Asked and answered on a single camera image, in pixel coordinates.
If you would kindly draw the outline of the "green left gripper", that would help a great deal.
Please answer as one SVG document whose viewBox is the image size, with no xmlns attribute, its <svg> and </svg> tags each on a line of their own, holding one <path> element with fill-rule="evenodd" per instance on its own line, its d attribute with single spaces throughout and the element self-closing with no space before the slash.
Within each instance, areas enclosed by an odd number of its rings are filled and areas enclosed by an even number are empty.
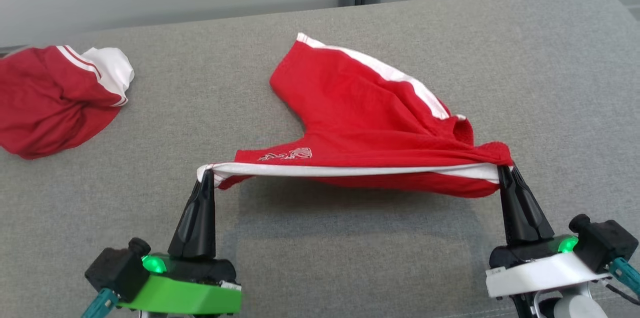
<svg viewBox="0 0 640 318">
<path fill-rule="evenodd" d="M 242 287 L 228 259 L 217 254 L 214 173 L 205 170 L 196 182 L 174 230 L 167 254 L 149 254 L 142 264 L 146 284 L 121 308 L 172 315 L 233 315 L 242 306 Z"/>
</svg>

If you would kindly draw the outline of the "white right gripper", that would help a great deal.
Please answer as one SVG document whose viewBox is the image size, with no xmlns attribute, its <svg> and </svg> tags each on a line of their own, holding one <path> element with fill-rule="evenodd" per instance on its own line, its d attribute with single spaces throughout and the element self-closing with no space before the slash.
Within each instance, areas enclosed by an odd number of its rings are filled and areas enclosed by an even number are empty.
<svg viewBox="0 0 640 318">
<path fill-rule="evenodd" d="M 554 237 L 517 166 L 499 166 L 498 173 L 508 246 L 494 248 L 489 256 L 486 287 L 490 297 L 557 290 L 612 277 L 608 272 L 595 273 L 574 254 L 576 236 Z"/>
</svg>

